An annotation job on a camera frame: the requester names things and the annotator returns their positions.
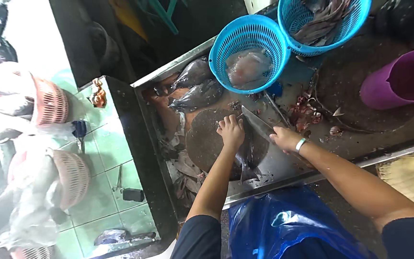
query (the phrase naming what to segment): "purple bucket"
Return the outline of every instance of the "purple bucket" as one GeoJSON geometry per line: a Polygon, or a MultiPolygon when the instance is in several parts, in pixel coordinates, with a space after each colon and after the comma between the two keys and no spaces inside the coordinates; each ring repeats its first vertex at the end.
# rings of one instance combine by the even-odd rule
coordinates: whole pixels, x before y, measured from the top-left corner
{"type": "Polygon", "coordinates": [[[377,110],[414,103],[414,50],[369,75],[363,81],[360,98],[377,110]]]}

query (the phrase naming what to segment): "hand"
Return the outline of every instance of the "hand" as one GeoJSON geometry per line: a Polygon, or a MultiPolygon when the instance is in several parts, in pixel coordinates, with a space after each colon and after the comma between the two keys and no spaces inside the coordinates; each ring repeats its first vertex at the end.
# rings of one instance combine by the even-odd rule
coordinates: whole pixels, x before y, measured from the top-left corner
{"type": "Polygon", "coordinates": [[[224,117],[218,125],[217,133],[222,136],[224,147],[230,147],[237,151],[245,138],[243,120],[240,119],[237,122],[236,116],[230,115],[224,117]]]}
{"type": "Polygon", "coordinates": [[[281,127],[274,127],[274,132],[271,138],[284,152],[295,151],[296,145],[303,138],[300,134],[291,129],[284,129],[281,127]]]}

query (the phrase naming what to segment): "basket rim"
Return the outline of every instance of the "basket rim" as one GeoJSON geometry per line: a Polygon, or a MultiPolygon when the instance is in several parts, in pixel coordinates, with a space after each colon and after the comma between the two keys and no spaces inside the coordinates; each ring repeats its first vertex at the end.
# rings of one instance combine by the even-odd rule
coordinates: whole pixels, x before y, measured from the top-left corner
{"type": "Polygon", "coordinates": [[[284,36],[284,34],[282,33],[281,28],[279,27],[279,25],[271,18],[264,16],[264,15],[259,15],[259,14],[249,14],[249,15],[244,15],[241,17],[238,17],[236,19],[234,19],[233,21],[231,21],[229,24],[227,24],[227,26],[225,26],[221,32],[218,34],[217,38],[215,39],[215,42],[210,50],[209,53],[209,67],[210,70],[212,71],[213,75],[215,76],[215,78],[218,80],[218,82],[225,87],[227,90],[232,91],[234,93],[237,94],[254,94],[254,93],[258,93],[261,92],[263,90],[265,90],[266,88],[270,87],[275,81],[277,81],[277,79],[279,78],[280,74],[282,74],[282,71],[284,70],[285,65],[287,64],[289,58],[291,55],[291,51],[289,49],[289,45],[288,42],[284,36]],[[219,76],[217,75],[217,72],[215,71],[215,69],[213,68],[213,62],[216,60],[215,58],[215,54],[218,53],[218,49],[221,45],[221,43],[223,42],[224,38],[226,38],[231,31],[233,31],[234,29],[236,29],[236,27],[241,24],[241,21],[243,20],[248,20],[248,21],[258,21],[260,22],[260,25],[263,26],[267,26],[267,27],[271,27],[273,29],[273,32],[275,32],[277,34],[277,38],[279,39],[279,41],[284,45],[284,48],[282,49],[283,51],[283,59],[282,59],[282,66],[276,71],[276,76],[274,79],[271,79],[269,82],[267,82],[265,85],[256,88],[256,89],[252,89],[252,90],[240,90],[240,89],[236,89],[233,86],[229,86],[229,85],[225,85],[223,84],[223,82],[219,79],[219,76]]]}
{"type": "Polygon", "coordinates": [[[367,4],[367,6],[368,6],[367,10],[365,12],[363,12],[362,16],[359,18],[360,22],[358,22],[354,26],[354,28],[339,42],[335,42],[335,43],[332,43],[332,44],[327,45],[327,46],[314,47],[314,46],[308,46],[308,45],[299,43],[296,39],[294,39],[290,35],[290,33],[285,28],[285,26],[283,24],[283,20],[282,20],[282,7],[283,7],[284,1],[287,1],[287,0],[279,0],[279,5],[277,6],[277,21],[279,22],[279,27],[281,28],[281,31],[284,34],[284,37],[287,40],[288,45],[292,49],[296,50],[297,52],[304,53],[304,54],[311,54],[311,53],[320,52],[320,51],[326,52],[326,51],[332,50],[336,47],[339,47],[342,44],[345,44],[348,40],[350,40],[352,37],[354,37],[354,35],[359,31],[360,27],[363,26],[363,24],[365,23],[365,21],[368,18],[368,15],[370,14],[370,9],[372,7],[372,0],[360,0],[361,2],[367,4]],[[298,44],[301,44],[302,47],[304,47],[304,49],[301,48],[301,47],[300,48],[296,47],[293,42],[297,42],[298,44]]]}

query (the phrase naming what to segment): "black sleeve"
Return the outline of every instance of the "black sleeve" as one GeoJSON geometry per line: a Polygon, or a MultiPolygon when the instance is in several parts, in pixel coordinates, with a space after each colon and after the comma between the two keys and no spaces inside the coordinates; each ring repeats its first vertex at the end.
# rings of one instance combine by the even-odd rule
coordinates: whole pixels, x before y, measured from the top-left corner
{"type": "Polygon", "coordinates": [[[188,219],[181,228],[172,259],[219,259],[221,254],[221,225],[207,215],[188,219]]]}
{"type": "Polygon", "coordinates": [[[401,218],[383,228],[383,244],[389,259],[414,258],[414,218],[401,218]]]}

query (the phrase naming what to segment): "forearm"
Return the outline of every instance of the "forearm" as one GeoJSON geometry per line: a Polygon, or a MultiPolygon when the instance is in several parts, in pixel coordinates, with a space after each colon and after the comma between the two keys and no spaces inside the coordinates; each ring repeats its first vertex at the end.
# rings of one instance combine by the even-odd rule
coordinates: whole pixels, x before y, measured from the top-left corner
{"type": "Polygon", "coordinates": [[[324,174],[348,203],[371,218],[380,231],[396,218],[414,217],[414,202],[346,159],[313,143],[304,144],[300,154],[324,174]]]}
{"type": "Polygon", "coordinates": [[[223,147],[202,184],[186,220],[196,215],[209,215],[220,220],[235,155],[236,150],[223,147]]]}

